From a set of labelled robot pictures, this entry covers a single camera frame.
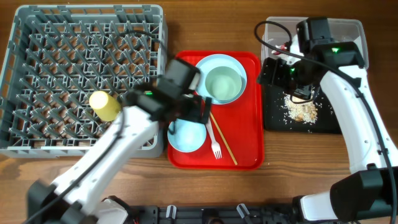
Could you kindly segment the yellow plastic cup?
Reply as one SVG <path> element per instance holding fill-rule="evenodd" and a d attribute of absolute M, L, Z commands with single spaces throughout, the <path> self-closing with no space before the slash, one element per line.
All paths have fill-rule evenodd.
<path fill-rule="evenodd" d="M 103 121 L 114 121 L 121 111 L 120 102 L 105 91 L 95 91 L 89 98 L 90 107 Z"/>

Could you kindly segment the rice food waste pile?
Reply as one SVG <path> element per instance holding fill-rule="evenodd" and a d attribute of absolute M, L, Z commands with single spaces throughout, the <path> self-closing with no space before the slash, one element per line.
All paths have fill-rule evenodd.
<path fill-rule="evenodd" d="M 284 95 L 283 97 L 284 105 L 283 109 L 287 111 L 284 112 L 285 121 L 295 121 L 303 124 L 315 124 L 318 119 L 318 108 L 315 104 L 311 102 L 304 103 L 296 97 L 291 97 L 290 95 Z"/>

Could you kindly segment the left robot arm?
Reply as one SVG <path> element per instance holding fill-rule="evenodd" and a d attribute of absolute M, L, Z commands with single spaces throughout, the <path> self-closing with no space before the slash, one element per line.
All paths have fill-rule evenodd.
<path fill-rule="evenodd" d="M 30 186 L 26 223 L 126 223 L 129 206 L 101 195 L 161 124 L 208 121 L 211 99 L 193 94 L 200 79 L 197 67 L 175 58 L 157 86 L 143 83 L 128 91 L 125 107 L 92 149 L 51 184 L 37 180 Z"/>

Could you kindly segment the red snack wrapper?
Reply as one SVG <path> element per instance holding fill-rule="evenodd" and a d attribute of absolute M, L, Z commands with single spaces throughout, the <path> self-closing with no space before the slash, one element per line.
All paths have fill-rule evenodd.
<path fill-rule="evenodd" d="M 282 45 L 275 45 L 275 47 L 278 48 L 278 49 L 280 49 L 280 50 L 287 51 L 287 47 L 286 47 L 285 44 L 282 44 Z M 280 55 L 281 53 L 278 52 L 278 51 L 276 51 L 276 50 L 272 50 L 272 51 L 271 51 L 271 54 L 273 54 L 273 55 Z"/>

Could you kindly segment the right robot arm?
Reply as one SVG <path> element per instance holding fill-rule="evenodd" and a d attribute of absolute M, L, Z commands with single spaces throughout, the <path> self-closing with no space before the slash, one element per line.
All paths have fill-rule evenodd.
<path fill-rule="evenodd" d="M 278 59 L 266 58 L 258 76 L 301 103 L 320 89 L 328 98 L 348 150 L 350 175 L 330 190 L 298 196 L 292 223 L 357 222 L 397 218 L 397 148 L 368 86 L 364 59 L 354 42 L 337 42 L 328 19 L 310 17 L 296 26 Z"/>

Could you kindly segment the green bowl with rice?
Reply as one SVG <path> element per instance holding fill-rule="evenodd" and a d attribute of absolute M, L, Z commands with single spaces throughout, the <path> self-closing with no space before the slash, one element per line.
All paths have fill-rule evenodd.
<path fill-rule="evenodd" d="M 242 87 L 241 75 L 230 67 L 216 67 L 210 70 L 205 78 L 207 92 L 221 103 L 233 101 Z"/>

